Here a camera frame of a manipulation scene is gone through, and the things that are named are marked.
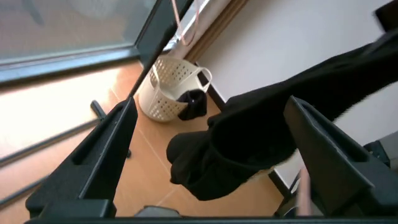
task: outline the white wall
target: white wall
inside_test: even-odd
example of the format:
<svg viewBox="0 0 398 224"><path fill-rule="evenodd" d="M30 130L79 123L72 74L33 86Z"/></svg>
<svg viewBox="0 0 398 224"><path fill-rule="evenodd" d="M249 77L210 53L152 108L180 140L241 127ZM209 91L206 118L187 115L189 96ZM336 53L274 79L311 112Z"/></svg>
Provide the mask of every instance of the white wall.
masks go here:
<svg viewBox="0 0 398 224"><path fill-rule="evenodd" d="M329 57L376 40L373 11L389 0L250 0L199 59L226 101L285 80ZM398 84L344 114L336 124L361 144L398 130ZM302 160L276 168L290 185Z"/></svg>

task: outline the black garment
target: black garment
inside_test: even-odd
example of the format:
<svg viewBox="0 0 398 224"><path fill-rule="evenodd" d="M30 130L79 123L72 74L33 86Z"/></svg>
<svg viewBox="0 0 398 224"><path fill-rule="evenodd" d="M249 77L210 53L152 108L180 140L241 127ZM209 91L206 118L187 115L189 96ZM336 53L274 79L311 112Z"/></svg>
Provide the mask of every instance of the black garment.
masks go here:
<svg viewBox="0 0 398 224"><path fill-rule="evenodd" d="M170 141L171 182L182 184L199 200L211 200L288 159L296 149L283 116L289 96L307 101L333 121L398 80L398 38L375 44L230 98L220 114L208 119L207 131L178 134Z"/></svg>
<svg viewBox="0 0 398 224"><path fill-rule="evenodd" d="M207 114L207 97L202 90L186 91L177 101L188 103L188 106L178 115L182 121L188 121Z"/></svg>

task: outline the orange floor tile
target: orange floor tile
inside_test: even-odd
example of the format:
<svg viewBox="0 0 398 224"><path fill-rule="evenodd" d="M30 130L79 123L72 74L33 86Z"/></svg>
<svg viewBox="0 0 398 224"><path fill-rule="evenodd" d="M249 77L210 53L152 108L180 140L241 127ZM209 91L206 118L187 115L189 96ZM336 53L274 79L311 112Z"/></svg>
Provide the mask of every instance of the orange floor tile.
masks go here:
<svg viewBox="0 0 398 224"><path fill-rule="evenodd" d="M95 118L90 109L96 99L106 112L127 97L142 71L141 64L110 68L49 80L31 86L0 90L0 156L16 152ZM270 216L282 196L266 174L260 174L230 195L200 202L182 186L169 182L170 166L165 148L177 133L207 128L206 120L219 109L208 99L208 114L192 121L157 123L138 109L139 119L132 137L132 158L127 159L116 191L117 216L132 216L145 205L177 209L191 216ZM32 183L56 168L90 130L43 149L0 169L0 197ZM29 218L27 197L0 208L1 223L21 223Z"/></svg>

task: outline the black baseboard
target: black baseboard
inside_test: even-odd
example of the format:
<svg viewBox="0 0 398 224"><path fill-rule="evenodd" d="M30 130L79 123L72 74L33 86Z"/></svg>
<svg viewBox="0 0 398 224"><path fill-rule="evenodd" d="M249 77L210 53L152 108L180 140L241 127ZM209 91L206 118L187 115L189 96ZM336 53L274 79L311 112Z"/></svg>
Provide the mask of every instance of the black baseboard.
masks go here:
<svg viewBox="0 0 398 224"><path fill-rule="evenodd" d="M198 74L198 78L202 85L205 85L209 82L202 72ZM207 92L211 97L211 99L216 103L217 107L221 110L224 107L225 102L211 84ZM274 170L269 174L269 178L275 184L275 186L283 196L290 194L289 188L286 187L282 179Z"/></svg>

